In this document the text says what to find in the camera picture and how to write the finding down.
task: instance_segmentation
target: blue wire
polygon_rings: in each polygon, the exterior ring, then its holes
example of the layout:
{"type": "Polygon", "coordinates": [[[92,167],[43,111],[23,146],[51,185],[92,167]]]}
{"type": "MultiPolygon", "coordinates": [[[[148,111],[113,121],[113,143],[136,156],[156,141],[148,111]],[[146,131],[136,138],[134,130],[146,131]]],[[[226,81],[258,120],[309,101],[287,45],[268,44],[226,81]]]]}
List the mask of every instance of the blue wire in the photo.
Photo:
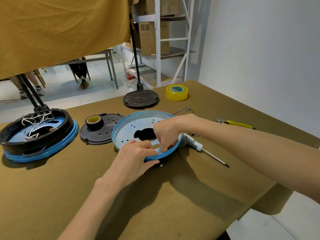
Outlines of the blue wire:
{"type": "Polygon", "coordinates": [[[175,115],[175,114],[177,114],[177,113],[181,112],[181,111],[182,111],[182,110],[184,110],[184,109],[188,109],[188,110],[186,110],[186,112],[187,112],[187,111],[194,112],[194,111],[193,111],[193,110],[191,110],[190,108],[182,108],[182,109],[180,109],[178,112],[173,113],[172,115],[175,115]]]}

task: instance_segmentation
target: brown shoe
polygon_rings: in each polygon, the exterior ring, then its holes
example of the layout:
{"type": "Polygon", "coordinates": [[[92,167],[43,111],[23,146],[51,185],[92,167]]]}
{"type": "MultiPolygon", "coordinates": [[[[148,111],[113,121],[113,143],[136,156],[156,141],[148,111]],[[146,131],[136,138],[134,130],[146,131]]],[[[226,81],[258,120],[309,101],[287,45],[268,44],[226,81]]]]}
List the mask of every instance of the brown shoe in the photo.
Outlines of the brown shoe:
{"type": "Polygon", "coordinates": [[[80,87],[82,89],[86,89],[87,87],[89,87],[89,83],[85,79],[83,79],[82,82],[80,83],[80,87]]]}

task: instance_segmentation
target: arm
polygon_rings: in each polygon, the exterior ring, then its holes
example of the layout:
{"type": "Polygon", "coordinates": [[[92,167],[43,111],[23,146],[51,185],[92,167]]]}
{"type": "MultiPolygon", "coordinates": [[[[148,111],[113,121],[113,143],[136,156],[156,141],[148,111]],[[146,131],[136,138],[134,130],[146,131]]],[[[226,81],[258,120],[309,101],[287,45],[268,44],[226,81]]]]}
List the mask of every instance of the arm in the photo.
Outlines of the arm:
{"type": "Polygon", "coordinates": [[[120,190],[135,181],[159,160],[143,162],[156,155],[150,141],[126,143],[106,173],[98,178],[88,198],[58,240],[94,239],[99,226],[120,190]]]}
{"type": "Polygon", "coordinates": [[[320,203],[320,151],[269,133],[225,125],[181,115],[154,125],[154,132],[166,151],[180,133],[202,136],[241,161],[320,203]]]}

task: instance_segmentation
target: forearm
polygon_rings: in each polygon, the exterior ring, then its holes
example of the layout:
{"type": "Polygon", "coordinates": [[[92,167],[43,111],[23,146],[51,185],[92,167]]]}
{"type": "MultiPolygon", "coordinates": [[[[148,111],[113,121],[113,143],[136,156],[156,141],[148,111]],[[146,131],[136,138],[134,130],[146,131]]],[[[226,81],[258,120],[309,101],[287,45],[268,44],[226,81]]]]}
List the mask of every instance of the forearm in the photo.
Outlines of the forearm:
{"type": "Polygon", "coordinates": [[[119,191],[120,187],[117,185],[106,183],[99,178],[88,198],[58,240],[94,239],[119,191]]]}
{"type": "Polygon", "coordinates": [[[200,135],[282,185],[320,203],[320,151],[276,135],[190,116],[182,132],[200,135]]]}

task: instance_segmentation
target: yellow cloth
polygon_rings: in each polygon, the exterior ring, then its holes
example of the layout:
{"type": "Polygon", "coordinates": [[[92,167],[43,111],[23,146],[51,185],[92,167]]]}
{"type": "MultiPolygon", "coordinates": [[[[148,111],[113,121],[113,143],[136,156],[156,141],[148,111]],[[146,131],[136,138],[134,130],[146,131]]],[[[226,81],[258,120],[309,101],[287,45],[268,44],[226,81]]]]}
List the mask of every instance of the yellow cloth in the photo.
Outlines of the yellow cloth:
{"type": "Polygon", "coordinates": [[[128,0],[0,0],[0,79],[130,39],[128,0]]]}

